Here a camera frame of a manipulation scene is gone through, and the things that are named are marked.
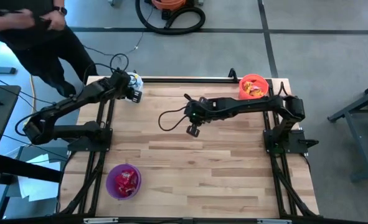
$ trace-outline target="person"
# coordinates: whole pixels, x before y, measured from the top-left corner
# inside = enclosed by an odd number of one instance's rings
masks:
[[[83,83],[97,70],[66,25],[66,14],[64,0],[0,0],[0,41],[31,75],[69,97],[76,90],[65,80],[59,58],[71,64]]]

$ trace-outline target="white paper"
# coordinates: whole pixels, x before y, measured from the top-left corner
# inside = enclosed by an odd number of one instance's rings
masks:
[[[60,162],[50,163],[48,154],[37,156],[36,158],[31,159],[27,162],[29,163],[36,162],[35,165],[60,171]],[[54,198],[58,195],[59,183],[45,180],[31,179],[28,177],[18,177],[18,180],[22,198],[29,196],[30,202]]]

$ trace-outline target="wooden table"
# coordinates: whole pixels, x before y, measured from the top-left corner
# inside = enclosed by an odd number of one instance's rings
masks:
[[[88,81],[99,78],[102,77],[90,77]],[[275,93],[280,82],[291,92],[287,79],[272,80]],[[271,163],[262,138],[265,129],[262,113],[240,114],[204,124],[199,128],[198,138],[186,134],[187,119],[173,131],[160,130],[159,115],[185,106],[185,93],[194,99],[237,98],[238,86],[145,83],[140,104],[116,101],[111,124],[113,140],[106,154],[97,216],[278,218]],[[78,123],[95,120],[97,111],[98,104],[84,106]],[[170,128],[182,116],[182,112],[166,114],[162,126]],[[310,210],[318,213],[305,159],[297,154],[287,157],[293,188]],[[87,161],[88,152],[78,152],[68,163],[60,196],[62,209],[82,186]],[[138,167],[143,180],[135,197],[119,201],[108,195],[105,181],[109,171],[122,163]],[[282,192],[289,211],[286,191]]]

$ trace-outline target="red candy wrapper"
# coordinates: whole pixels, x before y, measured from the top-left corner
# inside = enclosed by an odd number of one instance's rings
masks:
[[[115,178],[115,182],[117,192],[119,192],[122,197],[128,197],[134,192],[137,186],[138,176],[133,169],[123,170],[123,172]]]

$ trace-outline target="wristwatch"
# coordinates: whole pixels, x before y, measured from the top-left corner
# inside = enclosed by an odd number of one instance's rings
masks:
[[[61,13],[62,15],[66,16],[67,15],[67,9],[64,7],[58,7],[58,6],[54,6],[54,10],[58,11],[59,13]]]

